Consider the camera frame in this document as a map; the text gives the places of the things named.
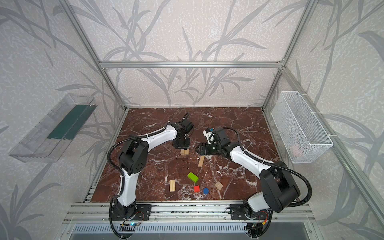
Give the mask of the plain wood block three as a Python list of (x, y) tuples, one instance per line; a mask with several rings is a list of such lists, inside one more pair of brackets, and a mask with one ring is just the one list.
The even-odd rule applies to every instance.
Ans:
[(199, 167), (199, 168), (202, 168), (202, 167), (203, 167), (204, 159), (205, 159), (205, 156), (200, 156), (200, 160), (199, 160), (199, 164), (198, 164), (198, 167)]

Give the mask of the green block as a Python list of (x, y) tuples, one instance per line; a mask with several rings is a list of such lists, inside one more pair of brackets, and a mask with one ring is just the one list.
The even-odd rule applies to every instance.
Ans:
[(199, 181), (199, 177), (192, 172), (189, 172), (187, 177), (195, 184)]

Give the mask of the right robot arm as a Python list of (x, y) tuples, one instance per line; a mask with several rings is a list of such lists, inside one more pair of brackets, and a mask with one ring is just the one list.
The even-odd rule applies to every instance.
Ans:
[(243, 201), (244, 214), (253, 219), (256, 213), (270, 210), (276, 213), (285, 208), (309, 202), (313, 195), (311, 183), (300, 173), (289, 169), (284, 162), (271, 162), (250, 152), (240, 143), (240, 134), (233, 128), (207, 128), (207, 141), (196, 147), (201, 156), (222, 156), (241, 165), (258, 177), (262, 191)]

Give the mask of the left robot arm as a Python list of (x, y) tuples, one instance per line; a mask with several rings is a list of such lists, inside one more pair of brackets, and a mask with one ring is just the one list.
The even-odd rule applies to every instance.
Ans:
[(120, 188), (112, 204), (118, 210), (128, 213), (136, 205), (136, 186), (140, 172), (147, 164), (148, 153), (168, 142), (175, 149), (187, 150), (190, 146), (188, 134), (194, 125), (186, 117), (179, 122), (168, 122), (154, 132), (128, 137), (114, 144), (107, 152), (107, 161), (120, 173)]

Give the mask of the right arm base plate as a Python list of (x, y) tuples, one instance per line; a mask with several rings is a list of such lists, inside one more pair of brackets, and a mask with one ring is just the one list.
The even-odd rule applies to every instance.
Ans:
[(264, 221), (269, 217), (267, 210), (261, 210), (259, 212), (254, 212), (250, 207), (245, 207), (244, 204), (230, 204), (229, 214), (231, 220), (256, 220)]

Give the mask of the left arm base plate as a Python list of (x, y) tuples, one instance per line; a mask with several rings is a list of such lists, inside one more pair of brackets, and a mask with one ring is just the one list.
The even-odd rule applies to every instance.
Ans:
[(151, 204), (139, 204), (126, 208), (112, 205), (109, 219), (112, 221), (148, 221), (151, 210)]

